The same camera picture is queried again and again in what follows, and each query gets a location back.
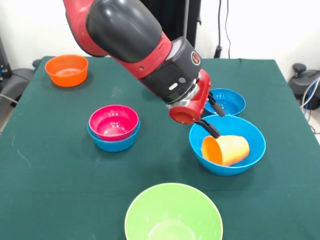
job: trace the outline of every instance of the orange bowl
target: orange bowl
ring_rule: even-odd
[[[84,56],[61,55],[50,59],[44,69],[54,84],[74,87],[86,80],[88,65],[89,62]]]

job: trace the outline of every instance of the white wall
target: white wall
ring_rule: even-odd
[[[222,0],[222,57],[227,57],[224,31],[226,0]],[[218,44],[219,0],[202,0],[202,26],[196,49],[212,58]],[[228,33],[231,58],[276,59],[284,76],[293,63],[320,68],[320,1],[229,0]],[[69,29],[63,0],[0,0],[0,36],[11,67],[31,67],[46,55],[86,55]]]
[[[212,58],[218,45],[219,0],[201,2],[196,49],[203,58]],[[227,0],[222,0],[221,9],[221,57],[227,58]],[[275,59],[286,79],[297,62],[320,69],[319,9],[318,0],[229,0],[231,58]]]
[[[0,36],[11,68],[60,54],[86,55],[75,42],[63,0],[0,0]]]

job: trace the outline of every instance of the pink bowl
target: pink bowl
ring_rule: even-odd
[[[123,105],[109,105],[98,109],[91,115],[89,126],[102,140],[112,142],[130,137],[138,122],[138,114],[132,108]]]

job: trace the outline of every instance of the green bowl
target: green bowl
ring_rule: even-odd
[[[131,203],[124,222],[127,240],[221,240],[223,224],[203,192],[180,183],[148,188]]]

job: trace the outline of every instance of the orange cup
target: orange cup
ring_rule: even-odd
[[[54,84],[74,87],[86,80],[88,65],[89,62],[84,56],[61,55],[50,59],[44,69]]]
[[[247,140],[242,136],[226,135],[218,139],[204,138],[202,156],[218,165],[231,166],[245,159],[250,152]]]

